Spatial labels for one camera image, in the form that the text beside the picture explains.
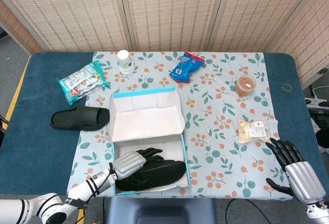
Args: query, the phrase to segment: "robotic arm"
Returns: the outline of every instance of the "robotic arm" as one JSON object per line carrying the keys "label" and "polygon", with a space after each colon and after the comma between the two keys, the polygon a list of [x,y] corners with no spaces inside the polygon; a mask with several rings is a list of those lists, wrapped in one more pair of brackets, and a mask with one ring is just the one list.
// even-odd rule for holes
{"label": "robotic arm", "polygon": [[285,172],[290,187],[280,186],[267,178],[267,183],[276,191],[295,196],[307,205],[306,214],[313,223],[329,223],[329,209],[323,201],[325,190],[312,166],[304,161],[297,148],[289,141],[270,138],[266,143]]}
{"label": "robotic arm", "polygon": [[113,186],[116,179],[126,178],[145,164],[154,160],[163,160],[159,155],[162,150],[147,148],[130,151],[103,170],[68,192],[62,203],[56,193],[46,194],[31,200],[0,200],[0,222],[2,224],[28,223],[33,215],[38,216],[43,224],[61,224],[76,209],[86,209],[89,201]]}

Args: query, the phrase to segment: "white cup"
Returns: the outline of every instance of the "white cup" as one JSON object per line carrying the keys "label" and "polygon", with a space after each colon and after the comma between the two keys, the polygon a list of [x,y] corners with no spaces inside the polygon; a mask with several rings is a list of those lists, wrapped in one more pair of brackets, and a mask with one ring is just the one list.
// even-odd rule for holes
{"label": "white cup", "polygon": [[130,75],[134,72],[135,64],[127,50],[120,50],[117,54],[119,68],[123,75]]}

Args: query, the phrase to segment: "floral tablecloth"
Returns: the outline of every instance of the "floral tablecloth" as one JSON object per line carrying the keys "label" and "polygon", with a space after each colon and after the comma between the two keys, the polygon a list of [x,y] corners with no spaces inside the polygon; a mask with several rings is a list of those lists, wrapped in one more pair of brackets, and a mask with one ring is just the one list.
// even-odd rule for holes
{"label": "floral tablecloth", "polygon": [[[238,119],[265,118],[270,135],[279,137],[263,54],[193,53],[205,59],[205,64],[193,73],[191,83],[181,84],[168,74],[181,60],[183,52],[131,52],[135,71],[129,76],[120,73],[115,52],[94,53],[93,60],[100,61],[110,85],[90,94],[86,106],[108,108],[112,93],[147,88],[175,86],[180,95],[192,185],[131,196],[291,199],[265,181],[269,177],[281,185],[288,185],[265,143],[239,144]],[[254,76],[257,88],[242,98],[235,93],[235,84],[243,74]],[[113,145],[107,128],[80,133],[68,190],[108,168],[113,159]],[[113,189],[108,189],[103,195],[110,197],[113,194]]]}

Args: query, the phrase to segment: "gray floor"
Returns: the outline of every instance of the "gray floor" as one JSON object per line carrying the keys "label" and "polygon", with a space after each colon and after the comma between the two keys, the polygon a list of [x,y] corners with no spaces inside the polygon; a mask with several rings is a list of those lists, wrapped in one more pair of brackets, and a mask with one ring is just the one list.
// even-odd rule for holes
{"label": "gray floor", "polygon": [[[11,99],[14,95],[21,74],[28,59],[27,53],[17,45],[13,39],[6,38],[0,41],[0,114],[5,115]],[[313,87],[329,85],[329,73],[318,80]],[[320,98],[329,100],[329,91],[327,93],[318,94]],[[322,154],[326,166],[329,166],[329,155]],[[33,198],[32,195],[3,195],[0,194],[0,199],[21,199]],[[218,223],[225,223],[225,208],[229,203],[229,199],[216,200],[216,214]],[[109,199],[105,200],[105,211],[108,208]],[[291,201],[253,201],[267,216],[271,223],[311,223],[305,214],[305,206],[296,200]],[[65,223],[75,223],[78,212],[70,216]],[[101,224],[103,220],[102,199],[93,199],[86,211],[85,223]],[[31,224],[40,224],[41,221],[33,218]],[[243,223],[243,224],[263,224],[266,220],[261,213],[245,200],[235,200],[228,210],[228,223]]]}

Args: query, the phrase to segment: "box flap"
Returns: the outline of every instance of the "box flap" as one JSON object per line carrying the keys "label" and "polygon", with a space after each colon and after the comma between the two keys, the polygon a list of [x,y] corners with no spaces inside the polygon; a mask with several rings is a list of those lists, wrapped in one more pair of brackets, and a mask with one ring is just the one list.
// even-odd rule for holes
{"label": "box flap", "polygon": [[113,94],[109,105],[113,142],[181,134],[184,130],[175,87]]}

